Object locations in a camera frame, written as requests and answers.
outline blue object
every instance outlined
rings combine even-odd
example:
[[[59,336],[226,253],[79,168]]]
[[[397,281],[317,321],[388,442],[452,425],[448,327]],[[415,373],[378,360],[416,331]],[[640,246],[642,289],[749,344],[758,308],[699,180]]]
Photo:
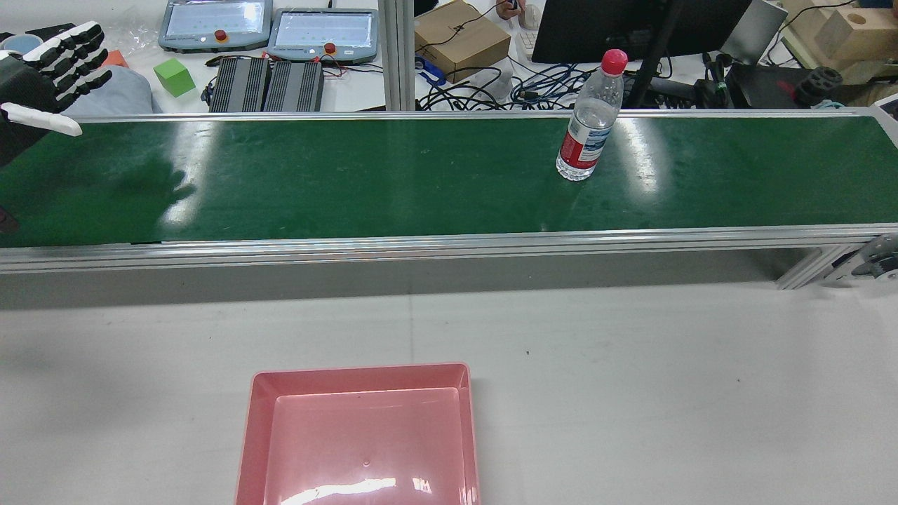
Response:
[[[443,74],[443,71],[423,57],[415,55],[415,68],[421,70],[421,72],[418,72],[418,75],[424,77],[424,80],[432,85],[442,86],[443,84],[446,84],[446,77]]]
[[[43,43],[44,41],[41,40],[37,35],[26,33],[24,35],[13,35],[12,37],[4,40],[3,44],[0,44],[0,49],[25,54],[28,51],[37,48],[40,44]]]
[[[865,9],[891,9],[892,0],[860,0],[860,6]]]

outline plastic tray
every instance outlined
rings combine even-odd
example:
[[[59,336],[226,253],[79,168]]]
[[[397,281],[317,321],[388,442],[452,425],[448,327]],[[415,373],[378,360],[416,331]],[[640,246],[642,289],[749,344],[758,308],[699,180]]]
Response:
[[[260,373],[237,505],[480,503],[467,365]]]

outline cardboard box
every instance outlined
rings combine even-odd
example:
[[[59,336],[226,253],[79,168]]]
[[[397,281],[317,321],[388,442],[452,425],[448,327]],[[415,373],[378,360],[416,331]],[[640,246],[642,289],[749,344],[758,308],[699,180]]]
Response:
[[[835,59],[898,57],[898,20],[889,9],[849,9],[833,13],[815,37]]]
[[[511,36],[486,17],[477,19],[480,14],[463,0],[455,0],[420,15],[415,18],[415,52],[446,74],[460,68],[491,66],[505,58]],[[466,22],[453,38],[456,28]],[[464,70],[446,78],[457,83],[477,72],[476,68]]]

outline water bottle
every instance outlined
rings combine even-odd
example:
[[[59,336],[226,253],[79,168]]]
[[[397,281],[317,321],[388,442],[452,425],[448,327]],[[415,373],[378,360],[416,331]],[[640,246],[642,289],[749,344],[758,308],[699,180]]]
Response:
[[[555,160],[555,167],[565,179],[582,181],[593,174],[623,104],[621,74],[625,66],[627,53],[611,49],[602,58],[602,68],[583,84],[568,134]]]

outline aluminum frame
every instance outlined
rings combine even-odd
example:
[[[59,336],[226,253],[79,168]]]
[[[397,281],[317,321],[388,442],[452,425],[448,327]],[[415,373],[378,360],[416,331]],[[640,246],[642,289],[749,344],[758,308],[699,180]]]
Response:
[[[0,250],[0,273],[553,254],[851,249],[895,231],[898,223],[24,247]]]

